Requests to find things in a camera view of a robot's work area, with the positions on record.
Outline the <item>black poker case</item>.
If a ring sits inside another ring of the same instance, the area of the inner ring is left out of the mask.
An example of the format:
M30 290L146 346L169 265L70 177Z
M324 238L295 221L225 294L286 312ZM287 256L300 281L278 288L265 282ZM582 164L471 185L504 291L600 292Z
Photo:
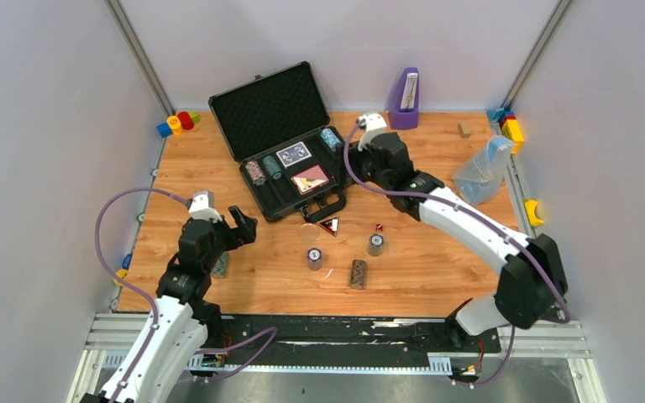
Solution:
M233 159L239 165L244 183L268 222L299 212L306 222L316 223L341 211L347 203L347 181L343 166L343 147L332 151L320 138L331 128L343 142L319 91L311 64L302 61L249 83L213 95L208 106L219 126ZM275 152L302 141L312 157L284 168ZM261 160L273 155L283 176L273 180ZM266 182L256 186L244 165L256 160ZM320 165L329 182L301 195L292 183L293 175Z

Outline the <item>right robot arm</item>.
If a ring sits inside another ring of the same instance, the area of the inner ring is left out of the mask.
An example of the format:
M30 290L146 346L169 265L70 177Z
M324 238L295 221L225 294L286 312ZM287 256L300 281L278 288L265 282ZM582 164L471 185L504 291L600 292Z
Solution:
M352 181L385 195L392 206L437 228L481 257L498 275L496 291L462 303L446 327L451 347L467 350L496 327L527 330L545 320L570 319L568 282L558 244L506 228L472 207L439 179L414 168L397 133L346 140L343 163Z

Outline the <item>light blue chip stack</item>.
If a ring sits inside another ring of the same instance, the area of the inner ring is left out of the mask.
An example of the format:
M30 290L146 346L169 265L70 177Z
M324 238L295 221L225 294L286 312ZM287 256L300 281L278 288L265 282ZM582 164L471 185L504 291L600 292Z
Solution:
M325 128L320 132L322 141L332 150L336 151L343 147L343 142L340 137L331 128Z

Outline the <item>tan blue chip stack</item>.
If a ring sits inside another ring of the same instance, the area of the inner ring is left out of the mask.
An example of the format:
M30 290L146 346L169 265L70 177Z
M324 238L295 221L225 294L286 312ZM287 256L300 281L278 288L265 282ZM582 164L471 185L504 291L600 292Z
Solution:
M265 173L256 160L249 160L245 163L244 168L256 186L264 185L266 182Z

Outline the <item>green blue chip stack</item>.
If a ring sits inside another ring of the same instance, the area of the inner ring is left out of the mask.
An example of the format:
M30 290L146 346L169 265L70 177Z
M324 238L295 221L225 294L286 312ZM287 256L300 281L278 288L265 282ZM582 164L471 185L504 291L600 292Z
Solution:
M261 160L261 162L265 171L273 180L279 180L282 178L282 168L279 166L276 157L274 157L273 155L268 155L265 156Z

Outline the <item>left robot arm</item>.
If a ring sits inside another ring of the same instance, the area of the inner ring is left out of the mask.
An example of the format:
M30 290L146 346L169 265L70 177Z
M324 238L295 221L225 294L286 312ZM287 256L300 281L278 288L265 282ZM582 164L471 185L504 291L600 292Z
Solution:
M222 340L220 308L204 300L211 272L224 253L255 241L258 224L236 206L228 211L234 227L210 207L191 212L128 355L110 380L82 401L164 402L196 350Z

